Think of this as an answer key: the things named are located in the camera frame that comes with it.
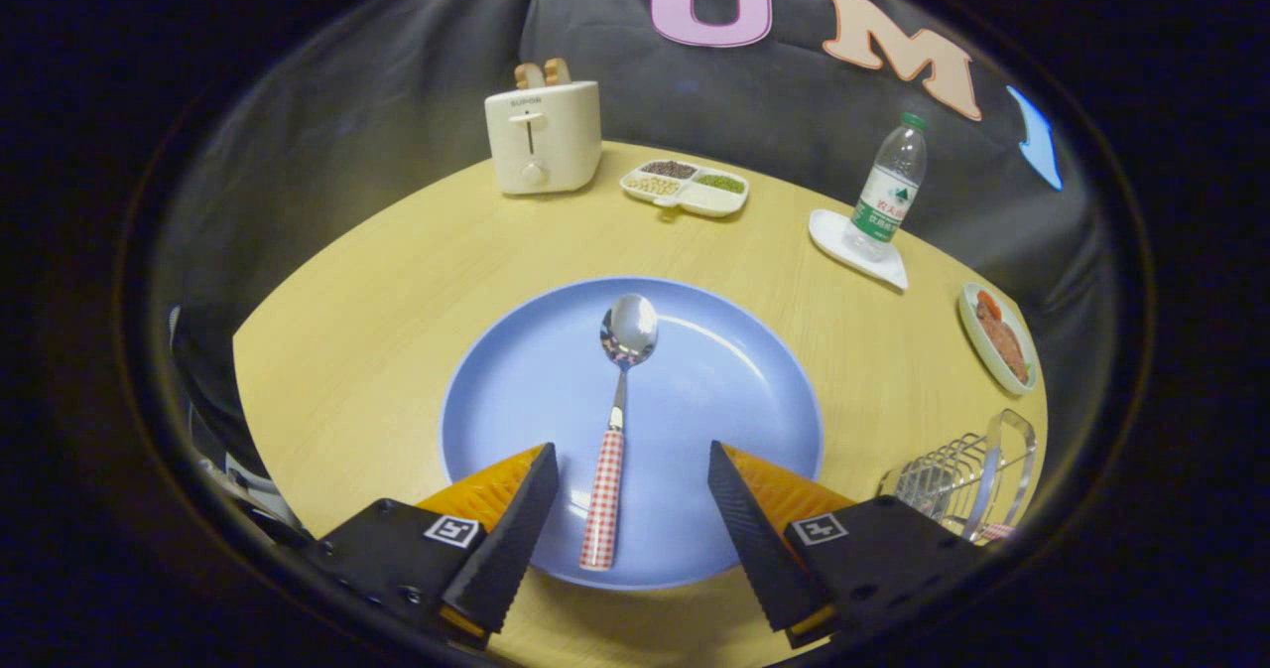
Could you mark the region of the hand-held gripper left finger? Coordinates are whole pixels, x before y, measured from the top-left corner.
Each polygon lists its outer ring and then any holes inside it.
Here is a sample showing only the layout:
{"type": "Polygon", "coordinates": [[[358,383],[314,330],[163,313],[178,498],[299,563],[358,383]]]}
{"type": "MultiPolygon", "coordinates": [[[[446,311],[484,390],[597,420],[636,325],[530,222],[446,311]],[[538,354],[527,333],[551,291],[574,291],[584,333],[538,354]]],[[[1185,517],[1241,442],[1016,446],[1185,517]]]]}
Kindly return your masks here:
{"type": "Polygon", "coordinates": [[[472,649],[500,632],[558,500],[537,444],[409,504],[377,499],[304,547],[318,571],[413,630],[472,649]]]}

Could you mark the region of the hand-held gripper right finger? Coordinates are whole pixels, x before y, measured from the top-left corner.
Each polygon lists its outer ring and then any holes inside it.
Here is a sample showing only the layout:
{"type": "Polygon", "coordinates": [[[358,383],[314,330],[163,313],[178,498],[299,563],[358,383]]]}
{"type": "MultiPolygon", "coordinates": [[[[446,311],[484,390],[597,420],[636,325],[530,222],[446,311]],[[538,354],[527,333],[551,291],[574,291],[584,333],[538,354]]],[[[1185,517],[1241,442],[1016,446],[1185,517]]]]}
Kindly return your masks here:
{"type": "Polygon", "coordinates": [[[989,552],[897,497],[851,500],[723,442],[707,488],[770,627],[860,648],[914,626],[989,552]]]}

